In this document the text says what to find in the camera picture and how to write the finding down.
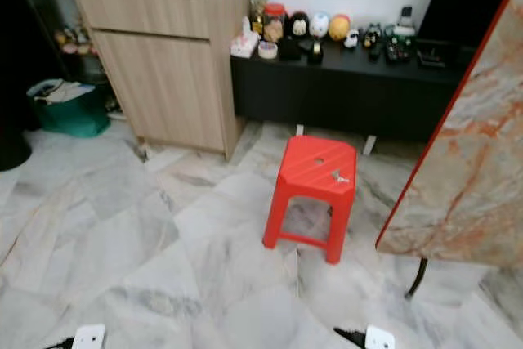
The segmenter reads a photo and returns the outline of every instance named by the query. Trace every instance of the glass jar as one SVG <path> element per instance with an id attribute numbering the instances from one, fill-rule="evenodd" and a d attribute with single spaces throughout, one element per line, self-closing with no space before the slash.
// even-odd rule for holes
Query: glass jar
<path id="1" fill-rule="evenodd" d="M 267 3 L 263 12 L 263 39 L 276 43 L 284 36 L 285 7 L 281 3 Z"/>

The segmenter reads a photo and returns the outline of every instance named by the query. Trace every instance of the red plastic stool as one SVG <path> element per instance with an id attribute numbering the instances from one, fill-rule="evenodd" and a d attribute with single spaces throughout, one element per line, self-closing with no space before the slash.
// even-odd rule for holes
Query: red plastic stool
<path id="1" fill-rule="evenodd" d="M 355 193 L 356 151 L 347 143 L 294 136 L 289 139 L 279 168 L 263 244 L 274 248 L 278 239 L 325 248 L 328 263 L 342 257 L 343 240 Z M 333 207 L 327 241 L 281 231 L 293 196 L 322 199 Z"/>

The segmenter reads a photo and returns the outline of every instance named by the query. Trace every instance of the yellow ball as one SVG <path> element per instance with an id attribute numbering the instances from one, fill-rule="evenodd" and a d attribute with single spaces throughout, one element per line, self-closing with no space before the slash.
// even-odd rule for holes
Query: yellow ball
<path id="1" fill-rule="evenodd" d="M 342 41 L 346 38 L 351 28 L 351 20 L 345 14 L 337 14 L 330 20 L 329 36 L 334 41 Z"/>

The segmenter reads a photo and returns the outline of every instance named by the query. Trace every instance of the cabinet drawer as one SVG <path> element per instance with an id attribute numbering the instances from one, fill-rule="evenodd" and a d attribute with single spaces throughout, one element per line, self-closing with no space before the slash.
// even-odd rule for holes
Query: cabinet drawer
<path id="1" fill-rule="evenodd" d="M 78 0 L 92 28 L 208 38 L 205 0 Z"/>
<path id="2" fill-rule="evenodd" d="M 101 31 L 93 36 L 138 136 L 224 150 L 209 43 Z"/>

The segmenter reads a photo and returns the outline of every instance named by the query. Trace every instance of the red edge trim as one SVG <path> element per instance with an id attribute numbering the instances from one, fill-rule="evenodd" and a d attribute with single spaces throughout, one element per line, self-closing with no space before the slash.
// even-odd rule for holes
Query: red edge trim
<path id="1" fill-rule="evenodd" d="M 436 139 L 437 135 L 440 133 L 441 127 L 443 127 L 443 123 L 447 119 L 447 116 L 449 115 L 449 112 L 454 107 L 454 103 L 456 102 L 456 100 L 458 99 L 459 95 L 461 94 L 461 91 L 463 90 L 463 88 L 467 84 L 468 78 L 470 77 L 470 74 L 471 74 L 472 70 L 476 66 L 476 62 L 480 58 L 481 53 L 483 53 L 483 50 L 485 49 L 485 46 L 486 46 L 487 42 L 490 40 L 490 35 L 492 34 L 492 32 L 494 31 L 494 28 L 498 24 L 498 20 L 501 17 L 501 15 L 503 14 L 503 12 L 505 11 L 505 8 L 507 7 L 507 4 L 508 4 L 509 1 L 510 0 L 502 0 L 501 1 L 500 5 L 498 7 L 498 10 L 496 11 L 496 14 L 494 15 L 494 18 L 492 19 L 492 22 L 490 22 L 490 26 L 489 26 L 489 28 L 487 30 L 487 33 L 485 34 L 485 36 L 481 40 L 480 47 L 478 48 L 478 50 L 474 54 L 474 57 L 472 58 L 471 64 L 467 68 L 467 72 L 463 75 L 463 78 L 462 78 L 461 82 L 459 83 L 458 89 L 454 93 L 454 95 L 452 97 L 452 100 L 450 100 L 449 106 L 447 106 L 447 109 L 445 110 L 445 113 L 441 117 L 440 122 L 438 123 L 438 125 L 436 126 L 436 129 L 432 133 L 431 139 L 429 140 L 427 146 L 425 147 L 425 150 L 423 151 L 422 156 L 420 157 L 418 163 L 416 163 L 416 166 L 414 167 L 414 170 L 412 171 L 412 173 L 410 174 L 409 179 L 407 180 L 407 184 L 405 184 L 404 189 L 401 191 L 400 197 L 396 201 L 396 204 L 394 205 L 394 208 L 392 209 L 391 214 L 387 218 L 387 222 L 385 222 L 385 225 L 383 226 L 382 231 L 379 233 L 379 236 L 376 239 L 376 243 L 374 245 L 375 248 L 378 248 L 379 242 L 382 239 L 383 234 L 387 230 L 387 227 L 391 223 L 391 220 L 392 220 L 392 217 L 394 216 L 394 213 L 396 212 L 398 206 L 400 206 L 401 200 L 404 198 L 405 193 L 407 192 L 407 189 L 410 187 L 410 183 L 412 183 L 413 179 L 416 177 L 416 174 L 418 173 L 419 168 L 422 166 L 422 163 L 425 160 L 425 157 L 427 156 L 428 151 L 431 149 L 432 144 L 434 143 L 434 140 Z"/>

